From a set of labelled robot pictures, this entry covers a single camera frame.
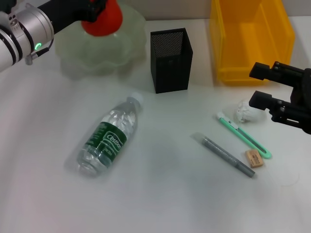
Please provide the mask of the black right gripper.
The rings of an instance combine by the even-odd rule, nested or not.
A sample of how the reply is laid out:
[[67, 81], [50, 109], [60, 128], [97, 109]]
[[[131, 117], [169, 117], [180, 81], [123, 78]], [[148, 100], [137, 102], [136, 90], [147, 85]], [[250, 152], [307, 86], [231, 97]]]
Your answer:
[[[270, 80], [293, 87], [291, 103], [299, 109], [296, 121], [301, 129], [311, 133], [311, 69], [295, 68], [280, 62], [275, 62], [270, 68], [266, 64], [256, 62], [249, 73], [249, 77], [259, 80]], [[256, 91], [249, 101], [249, 105], [265, 111], [269, 110], [272, 121], [287, 121], [291, 104], [273, 98], [272, 95]]]

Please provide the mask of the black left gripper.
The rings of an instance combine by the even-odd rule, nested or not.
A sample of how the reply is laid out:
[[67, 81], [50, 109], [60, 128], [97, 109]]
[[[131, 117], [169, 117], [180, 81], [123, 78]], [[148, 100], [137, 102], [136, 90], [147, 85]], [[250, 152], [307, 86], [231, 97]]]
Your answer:
[[45, 13], [54, 34], [76, 21], [95, 22], [105, 10], [108, 0], [50, 0], [38, 8]]

